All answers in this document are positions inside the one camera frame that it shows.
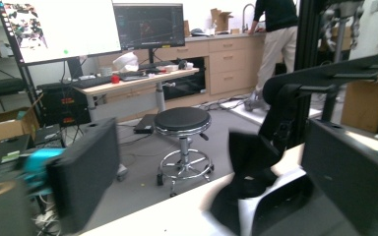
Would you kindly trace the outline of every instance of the person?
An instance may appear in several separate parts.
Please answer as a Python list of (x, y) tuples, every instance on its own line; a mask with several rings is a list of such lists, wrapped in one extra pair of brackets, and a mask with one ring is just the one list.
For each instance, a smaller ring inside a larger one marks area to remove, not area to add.
[[(266, 16), (266, 29), (257, 28), (259, 19)], [(267, 110), (269, 105), (263, 99), (263, 85), (274, 73), (276, 62), (283, 56), (288, 73), (293, 71), (296, 51), (298, 17), (292, 0), (257, 0), (253, 23), (248, 34), (265, 31), (266, 39), (262, 64), (257, 73), (258, 82), (251, 95), (244, 101), (244, 108), (252, 111), (255, 108)]]

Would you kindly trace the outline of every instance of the red cup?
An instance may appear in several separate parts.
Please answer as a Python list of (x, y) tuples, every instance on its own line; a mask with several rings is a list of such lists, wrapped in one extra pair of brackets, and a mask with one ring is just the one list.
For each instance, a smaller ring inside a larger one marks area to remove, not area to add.
[(112, 77), (111, 77), (111, 82), (112, 82), (113, 84), (118, 84), (118, 83), (119, 83), (119, 76), (117, 76), (117, 75), (112, 75)]

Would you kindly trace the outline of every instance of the white wall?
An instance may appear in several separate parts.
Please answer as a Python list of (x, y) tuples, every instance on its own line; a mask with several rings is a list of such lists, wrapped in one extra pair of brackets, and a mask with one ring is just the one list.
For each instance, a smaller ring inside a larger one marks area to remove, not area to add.
[[(218, 8), (224, 12), (231, 12), (233, 18), (229, 19), (228, 27), (230, 29), (241, 29), (242, 25), (242, 10), (244, 6), (248, 3), (255, 4), (254, 0), (207, 0), (207, 1), (195, 1), (195, 0), (127, 0), (119, 1), (113, 0), (114, 2), (163, 2), (163, 3), (183, 3), (184, 4), (184, 19), (189, 21), (190, 30), (199, 28), (206, 29), (211, 24), (211, 9)], [(359, 44), (357, 48), (351, 51), (351, 58), (361, 57), (365, 55), (373, 55), (378, 53), (378, 12), (371, 14), (369, 10), (371, 3), (374, 0), (366, 0), (364, 8), (366, 9), (363, 17), (361, 19), (361, 33), (359, 38)], [(245, 23), (251, 26), (253, 19), (253, 9), (246, 9), (246, 19)], [(0, 28), (0, 38), (5, 38), (5, 34)], [(11, 64), (13, 59), (0, 59), (0, 68), (3, 68), (6, 72), (19, 77), (19, 71), (15, 63)], [(51, 63), (39, 66), (29, 67), (31, 70), (31, 75), (36, 86), (56, 83), (58, 82), (62, 75), (64, 66), (62, 62)], [(97, 73), (97, 62), (93, 58), (89, 58), (83, 66), (84, 74)], [(65, 78), (70, 77), (69, 71), (66, 67)], [(8, 78), (7, 76), (0, 73), (0, 79)], [(28, 98), (22, 96), (25, 102), (28, 103)], [(7, 109), (17, 108), (20, 102), (14, 104), (14, 97), (3, 98), (5, 102), (5, 107)]]

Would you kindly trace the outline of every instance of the beige pants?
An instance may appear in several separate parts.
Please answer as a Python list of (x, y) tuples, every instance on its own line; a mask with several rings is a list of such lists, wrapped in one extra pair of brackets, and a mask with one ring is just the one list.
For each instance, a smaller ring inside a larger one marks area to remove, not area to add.
[(293, 71), (296, 51), (297, 27), (279, 29), (266, 33), (262, 65), (257, 73), (256, 91), (260, 91), (265, 82), (273, 76), (276, 62), (283, 56), (287, 72)]

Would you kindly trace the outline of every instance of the stool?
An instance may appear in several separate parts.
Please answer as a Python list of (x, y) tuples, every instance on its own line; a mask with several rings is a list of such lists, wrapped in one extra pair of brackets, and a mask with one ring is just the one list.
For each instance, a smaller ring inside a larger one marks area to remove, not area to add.
[[(208, 137), (203, 134), (211, 126), (211, 115), (200, 108), (177, 107), (162, 111), (155, 118), (155, 129), (166, 136), (179, 138), (180, 149), (168, 154), (160, 163), (157, 173), (157, 184), (163, 185), (163, 179), (171, 179), (170, 196), (176, 196), (174, 185), (177, 180), (204, 177), (208, 182), (209, 173), (214, 171), (214, 165), (206, 154), (196, 149), (191, 149), (193, 135), (200, 135), (204, 140)], [(195, 165), (203, 165), (202, 170)]]

